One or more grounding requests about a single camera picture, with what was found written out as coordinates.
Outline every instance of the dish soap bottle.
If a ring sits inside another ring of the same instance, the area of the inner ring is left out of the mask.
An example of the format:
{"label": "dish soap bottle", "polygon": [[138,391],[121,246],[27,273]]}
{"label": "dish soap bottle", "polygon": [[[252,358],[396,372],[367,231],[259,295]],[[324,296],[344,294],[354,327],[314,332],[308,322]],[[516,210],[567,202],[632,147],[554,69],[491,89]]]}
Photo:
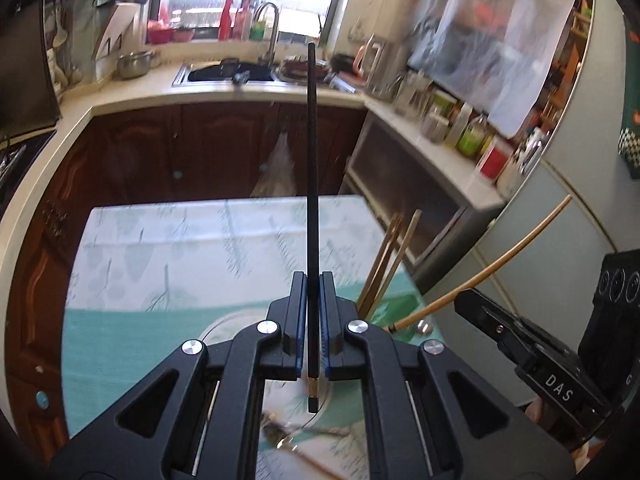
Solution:
{"label": "dish soap bottle", "polygon": [[251,19],[253,13],[249,8],[249,0],[242,1],[242,8],[236,12],[236,20],[234,22],[234,31],[232,38],[234,40],[246,41],[249,39],[249,31],[251,29]]}
{"label": "dish soap bottle", "polygon": [[231,37],[231,4],[234,0],[225,0],[220,16],[220,28],[218,29],[218,41],[225,41]]}
{"label": "dish soap bottle", "polygon": [[456,145],[458,151],[469,158],[475,157],[476,153],[482,146],[482,142],[487,135],[487,131],[487,117],[484,114],[480,114],[469,123],[465,133],[460,137],[460,140]]}

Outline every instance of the refrigerator door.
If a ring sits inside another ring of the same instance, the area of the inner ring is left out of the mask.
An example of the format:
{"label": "refrigerator door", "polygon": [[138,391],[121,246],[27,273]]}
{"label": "refrigerator door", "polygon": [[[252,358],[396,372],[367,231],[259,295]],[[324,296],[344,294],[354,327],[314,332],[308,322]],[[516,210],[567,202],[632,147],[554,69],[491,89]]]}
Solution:
{"label": "refrigerator door", "polygon": [[543,160],[580,195],[619,251],[640,247],[640,184],[618,155],[625,95],[625,26],[615,0],[595,0],[574,92]]}
{"label": "refrigerator door", "polygon": [[[449,271],[429,292],[424,295],[425,303],[437,300],[460,283],[477,274],[484,268],[478,254],[471,250]],[[481,283],[478,290],[496,303],[508,308],[507,301],[491,278]],[[485,334],[468,321],[456,314],[453,303],[433,315],[447,347],[479,373],[484,380],[503,394],[516,406],[531,402],[536,394],[519,378],[509,361]]]}
{"label": "refrigerator door", "polygon": [[[496,223],[476,244],[491,263],[526,236],[568,195],[544,162],[531,173]],[[580,199],[574,200],[496,277],[517,314],[532,320],[573,350],[584,334],[600,266],[613,245]]]}

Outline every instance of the red bowl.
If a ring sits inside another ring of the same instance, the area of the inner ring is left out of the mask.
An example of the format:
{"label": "red bowl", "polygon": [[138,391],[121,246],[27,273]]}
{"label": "red bowl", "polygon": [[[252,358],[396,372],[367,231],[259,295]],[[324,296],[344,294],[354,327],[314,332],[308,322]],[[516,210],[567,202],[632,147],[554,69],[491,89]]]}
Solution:
{"label": "red bowl", "polygon": [[146,40],[154,45],[169,43],[174,36],[174,30],[172,28],[160,28],[160,29],[147,29]]}

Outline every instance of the hanging utensil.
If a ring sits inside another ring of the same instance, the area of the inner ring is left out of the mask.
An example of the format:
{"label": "hanging utensil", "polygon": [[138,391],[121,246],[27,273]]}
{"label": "hanging utensil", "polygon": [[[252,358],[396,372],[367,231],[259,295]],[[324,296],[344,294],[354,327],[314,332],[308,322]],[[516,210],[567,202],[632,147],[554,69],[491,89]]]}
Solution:
{"label": "hanging utensil", "polygon": [[62,28],[62,19],[60,18],[60,13],[62,12],[62,5],[60,1],[56,1],[56,35],[53,38],[53,48],[59,48],[65,43],[66,38],[68,38],[69,34],[66,32],[64,28]]}

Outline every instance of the stainless steel pot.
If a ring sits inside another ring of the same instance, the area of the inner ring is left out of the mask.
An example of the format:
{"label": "stainless steel pot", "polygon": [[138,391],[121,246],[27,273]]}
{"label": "stainless steel pot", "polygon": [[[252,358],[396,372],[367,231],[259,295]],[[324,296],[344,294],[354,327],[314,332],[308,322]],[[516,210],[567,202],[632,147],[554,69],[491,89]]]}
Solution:
{"label": "stainless steel pot", "polygon": [[145,75],[151,69],[152,55],[150,50],[145,50],[120,56],[117,63],[118,75],[122,79],[133,79]]}

